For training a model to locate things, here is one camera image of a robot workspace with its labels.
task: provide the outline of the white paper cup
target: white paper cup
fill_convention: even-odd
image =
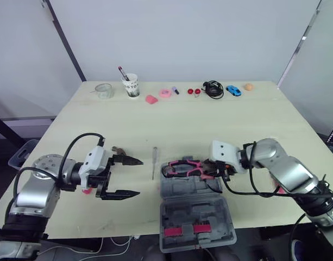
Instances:
[[[129,97],[137,97],[140,95],[139,81],[137,80],[137,75],[133,73],[127,73],[129,80],[122,78],[122,83],[127,91]]]

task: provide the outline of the black cable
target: black cable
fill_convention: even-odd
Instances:
[[[204,182],[206,183],[206,185],[209,187],[210,190],[212,190],[215,193],[219,193],[222,194],[223,192],[217,189],[212,188],[210,185],[208,185],[207,181],[204,179]]]
[[[37,171],[39,173],[42,173],[46,176],[48,176],[49,178],[51,178],[52,180],[54,180],[56,183],[58,182],[58,179],[56,177],[54,177],[52,174],[50,174],[49,172],[42,170],[42,169],[38,169],[36,167],[23,167],[22,169],[20,169],[18,171],[18,173],[15,176],[15,180],[14,180],[14,187],[13,187],[13,199],[14,201],[16,200],[16,196],[18,194],[18,183],[19,183],[19,179],[20,179],[20,175],[25,171],[25,170],[32,170],[32,171]]]
[[[205,89],[202,90],[212,99],[218,100],[224,96],[223,86],[215,80],[204,82],[203,87],[205,87]]]
[[[306,216],[305,213],[303,215],[301,215],[300,218],[298,218],[297,222],[295,222],[295,224],[292,227],[292,230],[291,230],[291,233],[290,233],[290,238],[288,240],[288,257],[289,257],[290,261],[293,261],[293,257],[292,257],[292,241],[293,241],[294,231],[296,230],[298,224],[301,222],[301,220],[305,216]]]
[[[8,215],[9,215],[10,209],[11,209],[11,207],[12,207],[12,205],[13,205],[13,202],[14,202],[14,198],[12,198],[12,199],[9,201],[8,205],[7,205],[7,209],[5,210],[5,214],[4,214],[4,223],[7,222]]]
[[[245,196],[257,196],[257,192],[239,192],[233,190],[227,183],[227,181],[223,180],[225,187],[229,190],[229,192],[235,195],[245,195]],[[273,195],[276,197],[308,197],[308,198],[327,198],[333,197],[333,194],[302,194],[302,193],[286,193],[286,194],[278,194],[276,190],[274,192],[260,192],[265,195]]]
[[[18,195],[18,183],[19,183],[19,179],[21,174],[25,171],[25,170],[32,170],[32,171],[37,171],[39,173],[42,173],[46,176],[48,176],[49,178],[51,178],[53,181],[55,181],[56,183],[58,182],[58,179],[56,177],[54,177],[52,174],[50,174],[49,172],[42,170],[42,169],[38,169],[36,167],[23,167],[22,169],[20,169],[18,171],[18,173],[15,176],[14,179],[14,184],[13,184],[13,198],[9,201],[7,208],[5,210],[5,214],[4,214],[4,222],[7,221],[10,209],[13,205],[13,203],[16,201],[17,195]]]
[[[68,146],[68,148],[67,148],[67,150],[66,150],[66,152],[65,152],[65,154],[64,154],[64,156],[63,156],[63,158],[62,158],[62,160],[61,160],[60,167],[59,167],[59,177],[61,177],[61,175],[62,175],[62,170],[64,169],[65,161],[66,161],[67,156],[68,156],[68,154],[70,153],[70,150],[72,149],[73,145],[74,145],[74,144],[75,144],[80,138],[83,138],[83,137],[85,137],[85,136],[97,136],[97,137],[100,138],[100,139],[99,139],[99,142],[98,142],[97,145],[102,147],[103,144],[104,144],[104,140],[105,140],[105,138],[104,138],[101,134],[98,134],[98,133],[88,132],[88,133],[83,133],[83,134],[81,134],[80,136],[76,137],[76,138],[70,143],[70,145]]]
[[[279,191],[280,187],[278,187],[278,189],[276,189],[274,192],[272,192],[272,194],[269,194],[269,195],[266,195],[264,193],[261,193],[257,190],[257,187],[255,186],[254,184],[254,181],[253,181],[253,173],[252,173],[252,161],[253,161],[253,156],[254,156],[254,152],[255,152],[255,148],[257,146],[257,142],[253,142],[253,146],[252,146],[252,149],[251,149],[251,155],[249,157],[249,164],[248,164],[248,170],[249,170],[249,179],[251,181],[251,185],[252,185],[252,188],[253,190],[261,197],[272,197],[272,196],[275,196],[275,194]]]

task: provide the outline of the orange ball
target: orange ball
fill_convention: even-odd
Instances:
[[[245,89],[246,91],[251,91],[251,90],[253,90],[253,84],[252,84],[252,83],[246,83],[246,84],[244,85],[244,89]]]

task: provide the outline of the gray toolbox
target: gray toolbox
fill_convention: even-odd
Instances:
[[[177,171],[191,170],[188,165],[176,167]],[[236,242],[228,204],[221,194],[214,192],[222,191],[219,178],[207,179],[207,183],[198,176],[166,178],[161,174],[160,178],[164,201],[160,206],[159,240],[163,253]]]

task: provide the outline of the light wooden tabletop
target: light wooden tabletop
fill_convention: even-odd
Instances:
[[[79,134],[97,132],[106,137],[105,148],[117,146],[128,155],[144,162],[141,166],[112,167],[109,191],[129,189],[141,192],[123,201],[102,201],[94,193],[61,192],[46,233],[50,238],[90,238],[159,233],[160,179],[152,180],[152,150],[159,149],[156,169],[164,162],[192,155],[206,159],[212,140],[242,147],[264,138],[275,138],[285,151],[303,162],[309,170],[327,181],[333,190],[333,155],[310,125],[272,82],[253,82],[252,91],[243,89],[244,82],[222,82],[235,85],[242,96],[225,91],[220,100],[202,93],[188,95],[188,88],[201,88],[200,82],[140,82],[139,98],[130,99],[120,82],[111,82],[115,95],[100,100],[91,92],[101,82],[85,82],[49,127],[24,166],[31,166],[38,157],[64,154]],[[176,86],[180,95],[159,98],[161,88]],[[158,97],[150,105],[147,94]],[[69,157],[83,161],[97,143],[84,138]],[[22,185],[29,174],[23,174]],[[273,189],[265,169],[254,169],[254,179],[262,191]],[[238,191],[252,191],[248,175],[236,174],[229,183]],[[302,210],[290,198],[261,198],[232,195],[224,189],[235,228],[286,225],[296,221]],[[0,227],[5,208],[12,198],[12,185],[0,200]]]

